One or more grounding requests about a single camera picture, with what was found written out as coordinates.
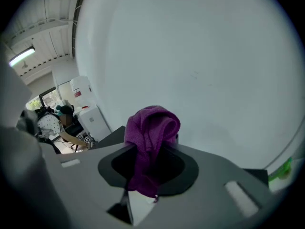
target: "ceiling light fixture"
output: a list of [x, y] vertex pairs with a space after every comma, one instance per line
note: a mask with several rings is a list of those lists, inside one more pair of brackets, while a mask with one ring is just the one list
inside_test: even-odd
[[35, 52], [35, 48], [34, 47], [30, 47], [24, 51], [22, 51], [21, 53], [19, 53], [18, 55], [16, 55], [15, 57], [13, 57], [10, 60], [10, 66], [14, 66], [15, 64], [17, 64], [18, 62], [20, 62], [21, 60], [23, 60], [25, 57], [31, 55], [32, 53]]

